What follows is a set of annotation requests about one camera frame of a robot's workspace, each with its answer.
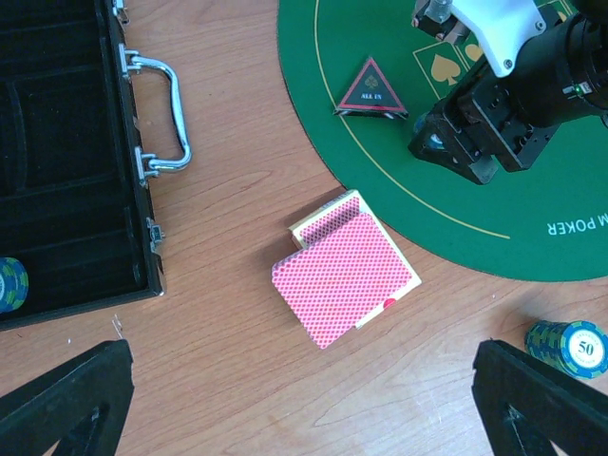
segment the spade symbol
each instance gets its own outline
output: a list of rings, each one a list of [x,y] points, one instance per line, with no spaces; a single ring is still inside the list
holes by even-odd
[[[473,62],[477,62],[482,57],[482,55],[484,55],[482,49],[479,46],[473,44],[470,44],[465,47],[465,52],[466,56]]]
[[[376,80],[376,78],[370,75],[370,77],[365,80],[365,85],[370,89],[374,90],[378,87],[378,80]]]
[[[447,81],[450,86],[456,85],[456,80],[460,76],[460,67],[453,60],[449,60],[439,54],[435,54],[435,60],[433,60],[433,66],[430,69],[433,79],[439,83]]]

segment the robotic arm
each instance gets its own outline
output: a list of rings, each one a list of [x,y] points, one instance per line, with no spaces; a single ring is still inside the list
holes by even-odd
[[[416,28],[452,44],[472,31],[484,58],[415,125],[412,154],[486,184],[498,163],[529,169],[561,124],[608,126],[608,3],[571,3],[563,22],[534,0],[418,1]]]

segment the poker chip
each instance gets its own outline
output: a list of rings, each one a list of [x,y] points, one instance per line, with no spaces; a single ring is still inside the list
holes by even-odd
[[[575,378],[608,371],[608,336],[595,323],[539,321],[525,336],[528,353]]]
[[[28,297],[28,273],[15,258],[0,257],[0,314],[19,309]]]

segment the chrome handle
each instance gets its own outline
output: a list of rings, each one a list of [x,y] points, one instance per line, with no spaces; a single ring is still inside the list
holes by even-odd
[[[144,69],[151,69],[164,74],[171,85],[171,114],[173,116],[173,124],[176,129],[178,141],[180,143],[183,155],[181,158],[175,159],[159,159],[156,154],[142,154],[140,157],[145,160],[145,165],[142,166],[143,176],[140,175],[140,181],[148,176],[157,177],[160,173],[176,173],[185,168],[192,160],[192,149],[190,140],[188,139],[188,129],[183,115],[183,106],[181,104],[180,79],[175,70],[160,60],[142,57],[137,50],[128,50],[121,46],[121,57],[123,64],[123,76],[130,81],[130,71],[136,73],[142,72]]]

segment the white robot part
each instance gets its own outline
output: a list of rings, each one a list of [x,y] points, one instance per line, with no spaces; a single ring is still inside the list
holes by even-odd
[[[451,13],[475,34],[499,78],[513,72],[522,46],[547,28],[534,0],[452,0]]]

